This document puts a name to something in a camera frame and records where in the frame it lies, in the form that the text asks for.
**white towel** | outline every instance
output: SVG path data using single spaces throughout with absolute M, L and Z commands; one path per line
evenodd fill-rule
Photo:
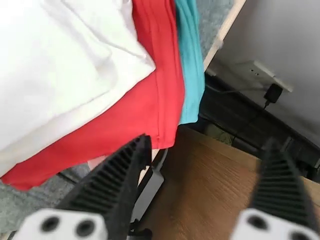
M 11 94 L 0 89 L 0 93 L 6 92 L 0 96 L 0 112 L 7 105 L 4 101 L 13 101 L 10 107 L 15 107 L 15 115 L 8 107 L 4 109 L 4 116 L 8 117 L 0 118 L 0 176 L 105 112 L 155 69 L 152 59 L 137 41 L 131 0 L 14 2 L 20 5 L 11 10 L 19 6 L 25 16 L 20 17 L 16 11 L 11 13 L 20 20 L 17 21 L 20 25 L 11 32 L 11 39 L 20 34 L 21 39 L 16 41 L 21 46 L 17 50 L 23 52 L 27 48 L 24 51 L 27 55 L 17 57 L 11 56 L 9 50 L 6 52 L 9 58 L 21 60 L 20 65 L 8 64 L 15 85 L 6 79 L 3 81 L 2 67 L 0 69 L 0 85 L 4 82 L 5 87 L 12 89 Z M 7 26 L 12 29 L 11 22 L 7 22 Z M 46 48 L 37 48 L 40 44 L 35 44 L 34 36 L 43 40 Z M 65 46 L 67 40 L 62 36 L 69 40 L 70 48 Z M 30 38 L 29 44 L 23 45 L 24 37 Z M 0 39 L 1 48 L 4 47 L 2 41 Z M 46 58 L 30 61 L 34 51 Z M 44 64 L 52 65 L 48 70 L 43 68 Z

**black cable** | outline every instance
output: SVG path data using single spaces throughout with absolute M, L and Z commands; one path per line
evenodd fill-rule
M 248 128 L 248 127 L 250 126 L 250 124 L 252 124 L 256 119 L 258 119 L 258 118 L 261 116 L 261 114 L 266 110 L 266 108 L 268 107 L 269 104 L 270 104 L 270 102 L 267 100 L 267 101 L 265 102 L 265 104 L 264 104 L 264 108 L 263 108 L 261 111 L 259 111 L 254 117 L 252 117 L 251 119 L 249 119 L 242 127 L 240 127 L 240 128 L 238 129 L 238 131 L 235 132 L 234 137 L 233 137 L 233 139 L 232 139 L 232 141 L 231 141 L 231 145 L 232 145 L 232 146 L 234 145 L 234 141 L 235 141 L 235 139 L 238 137 L 238 135 L 239 135 L 241 132 L 243 132 L 244 130 L 246 130 L 246 128 Z
M 240 92 L 244 92 L 244 91 L 266 91 L 264 88 L 257 88 L 257 87 L 249 87 L 249 88 L 243 88 L 243 89 L 238 89 L 238 90 L 227 90 L 227 91 L 221 91 L 218 90 L 208 84 L 205 85 L 208 89 L 219 93 L 219 94 L 233 94 L 233 93 L 240 93 Z
M 202 118 L 203 120 L 207 121 L 208 123 L 215 125 L 217 128 L 221 129 L 222 131 L 224 131 L 224 132 L 226 132 L 226 133 L 228 133 L 230 135 L 234 135 L 234 133 L 230 129 L 221 126 L 216 121 L 214 121 L 212 119 L 209 119 L 209 117 L 207 117 L 207 116 L 205 116 L 205 115 L 203 115 L 201 113 L 199 113 L 198 116 L 200 118 Z M 252 142 L 250 142 L 250 141 L 248 141 L 248 140 L 246 140 L 246 139 L 244 139 L 242 137 L 238 137 L 238 138 L 241 139 L 242 141 L 244 141 L 246 144 L 248 144 L 248 145 L 250 145 L 250 146 L 252 146 L 252 147 L 254 147 L 256 149 L 260 149 L 260 147 L 258 145 L 255 145 L 254 143 L 252 143 Z
M 72 184 L 72 185 L 76 185 L 76 184 L 77 184 L 76 181 L 74 181 L 73 179 L 71 179 L 70 177 L 68 177 L 67 175 L 65 175 L 65 174 L 62 173 L 62 172 L 58 172 L 56 175 L 57 175 L 59 178 L 65 180 L 66 182 L 68 182 L 68 183 L 70 183 L 70 184 Z
M 16 233 L 17 233 L 17 231 L 12 231 L 12 232 L 10 233 L 10 235 L 9 235 L 9 237 L 8 237 L 7 240 L 12 240 L 12 239 L 14 239 L 14 236 L 16 235 Z

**red cloth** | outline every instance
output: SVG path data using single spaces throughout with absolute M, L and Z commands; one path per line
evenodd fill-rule
M 154 149 L 174 144 L 185 94 L 174 0 L 133 0 L 133 18 L 155 72 L 105 113 L 17 164 L 2 176 L 5 184 L 20 190 L 39 186 L 66 168 L 110 155 L 142 133 L 151 136 Z

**white wall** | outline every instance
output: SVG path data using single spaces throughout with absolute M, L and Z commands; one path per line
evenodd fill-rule
M 216 58 L 258 60 L 293 85 L 268 110 L 320 147 L 320 0 L 247 0 Z M 261 92 L 246 95 L 264 102 Z

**teal cloth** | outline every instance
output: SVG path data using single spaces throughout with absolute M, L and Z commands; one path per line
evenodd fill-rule
M 199 36 L 196 0 L 175 0 L 179 52 L 185 97 L 179 124 L 198 120 L 200 101 L 205 91 L 204 63 Z

